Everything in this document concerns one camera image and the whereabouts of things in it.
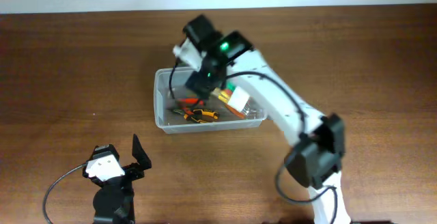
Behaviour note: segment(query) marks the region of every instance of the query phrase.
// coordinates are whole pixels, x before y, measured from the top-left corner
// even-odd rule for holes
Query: small box
[[[211,97],[207,100],[206,108],[213,109],[220,113],[218,122],[208,122],[196,124],[183,119],[182,115],[171,112],[175,106],[175,101],[169,95],[169,78],[172,68],[160,69],[155,74],[154,86],[154,110],[155,122],[157,127],[162,128],[166,133],[182,132],[205,132],[215,130],[256,128],[267,118],[267,113],[259,107],[256,102],[250,99],[251,112],[246,119],[240,119],[225,108],[224,103]],[[176,68],[171,82],[176,98],[195,98],[187,97],[190,91],[184,86],[186,80],[193,70],[189,67]]]

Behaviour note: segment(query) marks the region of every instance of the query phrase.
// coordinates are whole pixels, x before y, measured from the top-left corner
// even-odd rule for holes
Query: wooden table
[[[436,223],[437,5],[3,15],[0,216],[43,223],[45,190],[112,143],[131,163],[138,134],[153,168],[134,183],[138,223],[311,219],[275,193],[289,150],[259,128],[166,135],[154,122],[154,73],[171,67],[200,13],[239,29],[309,103],[347,126],[344,201],[353,219]],[[283,178],[290,195],[307,192]],[[55,223],[91,223],[98,187],[75,173],[48,199]]]

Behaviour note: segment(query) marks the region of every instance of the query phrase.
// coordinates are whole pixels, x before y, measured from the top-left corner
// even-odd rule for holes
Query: wire cutter
[[[212,117],[214,119],[219,118],[219,114],[216,111],[211,111],[208,109],[173,109],[173,113],[180,114],[184,116],[187,121],[192,121],[194,123],[208,123],[207,121],[201,119],[202,115]]]

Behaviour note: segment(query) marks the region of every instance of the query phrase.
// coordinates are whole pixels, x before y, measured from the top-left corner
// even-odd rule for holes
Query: green led light
[[[229,43],[224,42],[223,44],[220,45],[220,49],[222,51],[226,51],[229,48]]]

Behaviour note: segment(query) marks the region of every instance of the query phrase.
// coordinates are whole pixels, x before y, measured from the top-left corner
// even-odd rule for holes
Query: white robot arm
[[[187,81],[186,86],[196,92],[200,98],[208,97],[209,92],[219,83],[233,76],[232,82],[244,89],[263,109],[267,110],[275,124],[284,132],[285,138],[291,146],[296,148],[303,144],[300,132],[307,135],[315,133],[317,136],[320,135],[317,131],[323,130],[321,127],[324,126],[324,114],[314,109],[293,92],[269,67],[262,54],[238,32],[235,31],[223,37],[214,30],[204,16],[187,24],[184,32],[187,34],[187,39],[181,46],[175,46],[173,53],[180,61],[188,64],[195,71],[195,74]],[[302,122],[301,115],[305,116],[305,122]],[[301,151],[301,156],[306,153],[310,154],[312,150],[320,150],[315,146],[315,144],[306,145],[307,148]],[[318,157],[317,162],[307,162],[307,170],[304,173],[299,172],[299,169],[290,169],[290,167],[302,164],[300,161],[302,157],[296,159],[294,164],[284,166],[298,182],[308,188],[310,198],[317,197],[326,190],[327,186],[336,188],[337,200],[333,191],[326,191],[317,200],[311,202],[316,224],[346,224],[351,221],[346,212],[341,192],[341,171],[339,169],[341,163],[339,161],[343,154],[344,145],[341,145],[339,156],[335,159],[338,164],[328,166],[333,167],[334,170],[327,168],[324,162],[324,160],[333,159],[332,153]],[[314,175],[308,175],[309,172],[321,172],[322,176],[318,175],[321,177],[314,180],[311,179]],[[310,178],[299,179],[301,174]],[[336,214],[335,220],[331,222],[334,214]]]

